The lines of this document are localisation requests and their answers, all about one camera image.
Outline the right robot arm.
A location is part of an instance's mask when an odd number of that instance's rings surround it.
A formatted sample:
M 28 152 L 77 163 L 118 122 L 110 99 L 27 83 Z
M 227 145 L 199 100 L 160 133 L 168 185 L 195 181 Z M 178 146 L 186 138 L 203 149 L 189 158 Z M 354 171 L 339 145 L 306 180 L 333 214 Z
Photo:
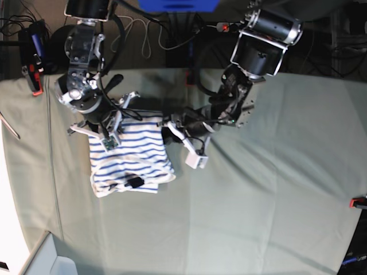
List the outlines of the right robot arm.
M 102 78 L 114 67 L 124 48 L 126 33 L 115 14 L 117 4 L 118 1 L 68 1 L 64 14 L 75 18 L 77 24 L 64 45 L 69 59 L 68 70 L 55 83 L 58 101 L 83 116 L 81 122 L 69 127 L 68 134 L 80 133 L 95 138 L 107 148 L 121 144 L 125 117 L 141 119 L 139 114 L 128 109 L 130 101 L 139 97 L 138 92 L 125 94 L 118 101 L 108 95 L 122 82 L 121 74 L 114 75 L 107 85 L 102 84 Z M 108 21 L 116 23 L 120 38 L 117 51 L 106 62 L 103 49 L 106 36 L 96 26 Z

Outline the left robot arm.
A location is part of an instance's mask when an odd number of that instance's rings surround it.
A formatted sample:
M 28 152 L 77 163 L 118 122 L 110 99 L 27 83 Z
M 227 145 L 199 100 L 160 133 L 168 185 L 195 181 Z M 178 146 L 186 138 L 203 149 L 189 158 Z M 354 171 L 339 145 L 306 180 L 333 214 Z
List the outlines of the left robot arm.
M 193 151 L 203 155 L 211 134 L 224 125 L 240 128 L 248 121 L 255 107 L 252 87 L 263 82 L 265 76 L 277 74 L 286 51 L 297 44 L 303 33 L 302 22 L 281 11 L 284 3 L 249 2 L 217 92 L 209 90 L 201 82 L 205 53 L 215 41 L 203 48 L 194 65 L 194 80 L 199 91 L 209 97 L 209 104 L 199 109 L 181 108 L 164 116 L 158 125 L 162 128 L 165 144 L 175 142 L 190 148 L 191 141 L 198 140 L 201 148 Z

